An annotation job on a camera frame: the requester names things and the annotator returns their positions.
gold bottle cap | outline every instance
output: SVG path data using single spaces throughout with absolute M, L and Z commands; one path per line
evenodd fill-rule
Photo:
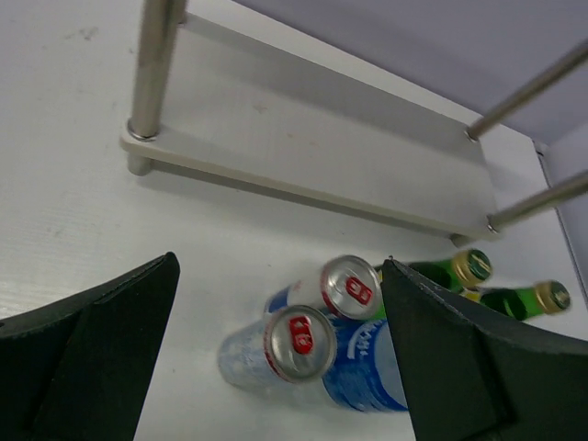
M 490 259 L 475 248 L 454 255 L 451 267 L 465 288 L 475 287 L 492 275 Z
M 465 297 L 468 300 L 475 301 L 476 303 L 480 303 L 481 299 L 481 292 L 479 289 L 470 287 L 464 288 L 461 292 L 459 292 L 461 297 Z
M 535 295 L 541 309 L 546 314 L 565 311 L 571 304 L 570 293 L 560 282 L 555 280 L 537 283 Z

white shelf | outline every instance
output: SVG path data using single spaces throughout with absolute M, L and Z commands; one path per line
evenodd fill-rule
M 465 124 L 219 25 L 178 34 L 155 141 L 129 153 L 360 217 L 490 238 L 496 210 Z

pull tab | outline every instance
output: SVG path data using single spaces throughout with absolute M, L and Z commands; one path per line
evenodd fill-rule
M 345 289 L 347 289 L 347 294 L 364 306 L 369 303 L 374 295 L 374 293 L 371 292 L 371 289 L 364 285 L 357 277 L 348 278 L 345 283 Z
M 309 319 L 303 315 L 294 317 L 289 321 L 292 346 L 299 354 L 306 356 L 312 350 L 312 333 Z

white table surface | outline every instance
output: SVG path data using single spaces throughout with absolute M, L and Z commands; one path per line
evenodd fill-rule
M 454 252 L 447 239 L 155 171 L 128 173 L 118 146 L 128 114 L 141 5 L 20 0 L 0 4 L 0 318 L 90 288 L 168 250 L 182 276 L 137 440 L 413 439 L 406 414 L 308 412 L 225 385 L 222 337 L 254 320 L 265 297 L 332 256 L 373 262 Z M 453 118 L 468 110 L 372 69 L 226 0 L 190 10 L 271 39 Z M 506 128 L 486 151 L 499 207 L 545 188 L 530 140 Z M 573 308 L 533 324 L 588 339 L 588 310 L 556 214 L 480 243 L 495 284 L 555 278 Z

bottle cap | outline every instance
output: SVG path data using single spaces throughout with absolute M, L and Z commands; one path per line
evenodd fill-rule
M 571 304 L 570 293 L 560 282 L 555 280 L 537 283 L 535 295 L 541 309 L 546 314 L 562 312 L 567 310 Z
M 465 288 L 475 287 L 492 275 L 490 259 L 475 248 L 454 255 L 451 267 Z

